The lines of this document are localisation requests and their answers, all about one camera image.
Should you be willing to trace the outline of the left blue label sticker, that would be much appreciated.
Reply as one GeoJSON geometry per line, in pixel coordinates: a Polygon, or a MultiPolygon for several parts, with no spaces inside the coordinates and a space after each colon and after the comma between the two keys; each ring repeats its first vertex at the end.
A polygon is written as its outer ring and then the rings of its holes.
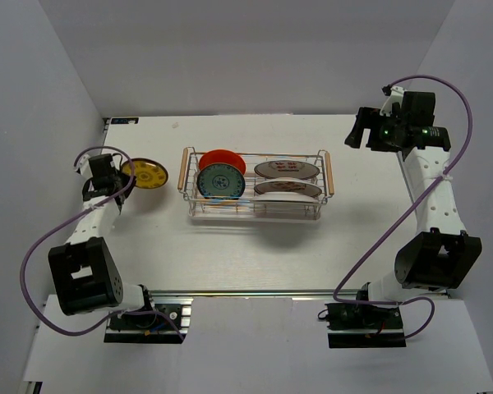
{"type": "Polygon", "coordinates": [[[113,117],[110,120],[111,125],[137,124],[138,122],[139,122],[138,117],[113,117]]]}

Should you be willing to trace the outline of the white printed plate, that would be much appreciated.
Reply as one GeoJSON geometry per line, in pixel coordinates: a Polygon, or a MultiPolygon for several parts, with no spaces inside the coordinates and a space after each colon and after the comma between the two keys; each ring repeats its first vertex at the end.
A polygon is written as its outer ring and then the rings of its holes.
{"type": "Polygon", "coordinates": [[[300,180],[315,178],[320,169],[310,163],[297,160],[272,160],[257,164],[254,172],[266,179],[291,177],[300,180]]]}
{"type": "Polygon", "coordinates": [[[262,181],[254,186],[254,191],[258,195],[269,192],[295,192],[309,197],[317,197],[322,193],[319,186],[309,181],[285,177],[262,181]]]}
{"type": "Polygon", "coordinates": [[[318,200],[314,197],[302,195],[297,192],[287,191],[273,191],[267,192],[261,195],[257,195],[253,198],[257,203],[293,203],[293,204],[316,204],[318,200]]]}

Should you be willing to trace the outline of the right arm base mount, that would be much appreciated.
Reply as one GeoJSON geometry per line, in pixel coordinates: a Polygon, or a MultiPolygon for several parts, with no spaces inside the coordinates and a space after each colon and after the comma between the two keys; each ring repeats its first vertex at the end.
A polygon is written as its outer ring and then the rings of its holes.
{"type": "Polygon", "coordinates": [[[406,346],[399,308],[331,303],[317,314],[327,323],[330,349],[385,349],[406,346]]]}

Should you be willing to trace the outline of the aluminium rail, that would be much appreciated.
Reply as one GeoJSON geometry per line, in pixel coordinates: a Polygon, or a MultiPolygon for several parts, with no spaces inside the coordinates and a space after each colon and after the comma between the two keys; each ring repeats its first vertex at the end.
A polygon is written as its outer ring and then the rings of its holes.
{"type": "Polygon", "coordinates": [[[283,298],[298,298],[298,299],[315,299],[326,298],[332,299],[334,290],[332,289],[314,289],[314,290],[152,290],[151,295],[158,297],[283,297],[283,298]]]}

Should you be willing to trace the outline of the yellow patterned plate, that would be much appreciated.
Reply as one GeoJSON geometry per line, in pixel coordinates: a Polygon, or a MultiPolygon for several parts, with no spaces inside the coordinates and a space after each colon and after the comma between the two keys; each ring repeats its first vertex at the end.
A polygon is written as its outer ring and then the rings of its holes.
{"type": "Polygon", "coordinates": [[[168,172],[162,164],[148,158],[133,158],[132,162],[137,188],[153,190],[167,183],[168,172]]]}

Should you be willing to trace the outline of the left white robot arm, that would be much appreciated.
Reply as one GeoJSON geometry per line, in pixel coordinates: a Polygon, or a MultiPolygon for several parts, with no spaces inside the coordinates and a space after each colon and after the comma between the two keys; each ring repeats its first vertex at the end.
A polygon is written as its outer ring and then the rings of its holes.
{"type": "Polygon", "coordinates": [[[157,318],[157,307],[145,286],[122,280],[106,242],[135,183],[116,168],[109,153],[86,157],[79,173],[85,178],[82,199],[87,214],[64,245],[48,252],[62,312],[129,312],[131,321],[147,328],[157,318]]]}

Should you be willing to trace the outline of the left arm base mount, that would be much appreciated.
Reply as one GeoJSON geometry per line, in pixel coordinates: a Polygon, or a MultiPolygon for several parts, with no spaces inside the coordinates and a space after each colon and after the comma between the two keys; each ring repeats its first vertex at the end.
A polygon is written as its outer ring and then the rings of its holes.
{"type": "MultiPolygon", "coordinates": [[[[156,303],[155,309],[166,315],[183,337],[187,335],[191,318],[191,302],[182,300],[156,303]]],[[[108,321],[104,342],[113,344],[179,345],[184,341],[162,315],[122,315],[108,321]]]]}

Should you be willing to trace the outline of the orange plate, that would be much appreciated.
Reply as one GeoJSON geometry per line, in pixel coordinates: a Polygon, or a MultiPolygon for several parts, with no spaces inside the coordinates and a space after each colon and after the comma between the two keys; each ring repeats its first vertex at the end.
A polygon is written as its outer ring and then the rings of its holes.
{"type": "Polygon", "coordinates": [[[246,173],[247,165],[238,154],[226,149],[214,149],[204,153],[198,162],[198,168],[203,170],[211,164],[225,163],[235,167],[242,175],[246,173]]]}

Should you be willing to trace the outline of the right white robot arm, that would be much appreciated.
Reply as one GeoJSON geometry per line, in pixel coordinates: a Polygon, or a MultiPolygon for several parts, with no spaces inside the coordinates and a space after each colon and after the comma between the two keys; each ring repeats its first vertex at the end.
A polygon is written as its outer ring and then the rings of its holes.
{"type": "Polygon", "coordinates": [[[374,327],[385,316],[380,301],[402,302],[428,292],[458,288],[481,254],[481,240],[471,236],[455,203],[451,177],[451,142],[444,127],[435,126],[435,95],[386,89],[382,108],[362,107],[346,145],[397,156],[408,195],[417,204],[415,236],[396,254],[394,268],[367,286],[368,299],[354,307],[355,319],[374,327]]]}

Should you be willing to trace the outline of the teal patterned plate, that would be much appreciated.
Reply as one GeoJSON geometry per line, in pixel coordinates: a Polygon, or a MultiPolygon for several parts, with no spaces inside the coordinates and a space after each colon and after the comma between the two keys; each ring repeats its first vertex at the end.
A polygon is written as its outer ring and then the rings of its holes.
{"type": "Polygon", "coordinates": [[[226,163],[214,163],[199,171],[197,189],[206,199],[239,199],[246,188],[242,173],[226,163]]]}

